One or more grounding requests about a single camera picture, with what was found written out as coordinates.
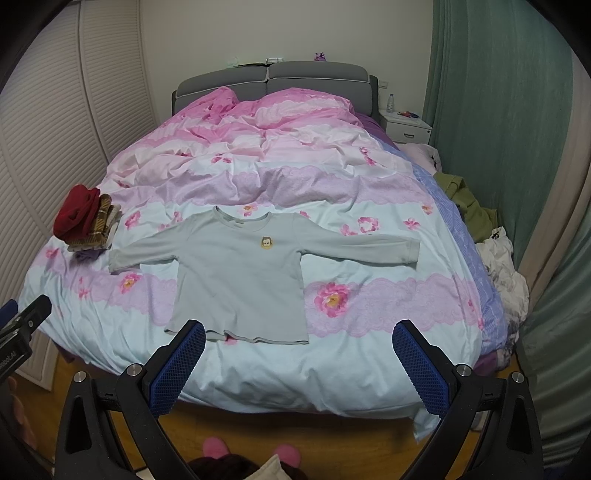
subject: bed frame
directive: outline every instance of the bed frame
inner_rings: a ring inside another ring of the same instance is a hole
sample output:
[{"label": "bed frame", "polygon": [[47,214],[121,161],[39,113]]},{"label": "bed frame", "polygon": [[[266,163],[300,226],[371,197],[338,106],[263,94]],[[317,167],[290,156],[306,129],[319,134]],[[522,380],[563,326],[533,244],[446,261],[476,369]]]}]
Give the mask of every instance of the bed frame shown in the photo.
[{"label": "bed frame", "polygon": [[335,61],[285,61],[218,70],[181,82],[172,94],[172,113],[216,88],[230,87],[240,101],[258,100],[291,87],[332,93],[351,101],[356,113],[380,122],[378,78],[358,65]]}]

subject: long-sleeve shirt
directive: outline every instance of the long-sleeve shirt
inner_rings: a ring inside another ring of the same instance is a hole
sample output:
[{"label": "long-sleeve shirt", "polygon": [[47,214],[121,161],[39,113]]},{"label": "long-sleeve shirt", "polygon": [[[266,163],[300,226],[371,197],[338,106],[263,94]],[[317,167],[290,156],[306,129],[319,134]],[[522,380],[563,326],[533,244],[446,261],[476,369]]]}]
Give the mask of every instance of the long-sleeve shirt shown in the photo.
[{"label": "long-sleeve shirt", "polygon": [[196,319],[209,340],[307,343],[302,255],[412,264],[419,245],[410,236],[344,236],[298,213],[237,219],[214,207],[111,251],[109,271],[178,260],[169,332]]}]

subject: beige curtain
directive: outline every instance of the beige curtain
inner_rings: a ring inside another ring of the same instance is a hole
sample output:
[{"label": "beige curtain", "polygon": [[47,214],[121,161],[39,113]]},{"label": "beige curtain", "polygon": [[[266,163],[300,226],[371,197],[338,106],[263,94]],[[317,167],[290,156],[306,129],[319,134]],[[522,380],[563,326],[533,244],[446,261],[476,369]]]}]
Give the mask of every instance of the beige curtain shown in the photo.
[{"label": "beige curtain", "polygon": [[569,131],[550,194],[519,265],[530,288],[530,312],[564,257],[591,198],[591,79],[572,56]]}]

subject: white wall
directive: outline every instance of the white wall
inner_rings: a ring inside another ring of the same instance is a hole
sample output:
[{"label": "white wall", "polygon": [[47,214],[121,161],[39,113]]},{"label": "white wall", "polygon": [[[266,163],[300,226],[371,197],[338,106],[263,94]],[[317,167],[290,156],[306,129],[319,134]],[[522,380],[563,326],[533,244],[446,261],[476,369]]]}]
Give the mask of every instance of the white wall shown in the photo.
[{"label": "white wall", "polygon": [[160,121],[183,80],[267,57],[363,66],[388,82],[396,108],[421,113],[432,0],[141,0],[144,56]]}]

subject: brown pants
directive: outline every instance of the brown pants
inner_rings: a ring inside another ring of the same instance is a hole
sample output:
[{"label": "brown pants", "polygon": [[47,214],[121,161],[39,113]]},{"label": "brown pants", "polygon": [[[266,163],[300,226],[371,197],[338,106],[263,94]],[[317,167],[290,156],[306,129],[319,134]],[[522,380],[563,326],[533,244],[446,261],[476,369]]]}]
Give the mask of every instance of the brown pants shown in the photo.
[{"label": "brown pants", "polygon": [[[199,480],[243,480],[256,472],[260,466],[242,455],[230,453],[219,459],[201,457],[191,460],[189,467]],[[292,480],[308,480],[299,468],[281,462],[281,468]]]}]

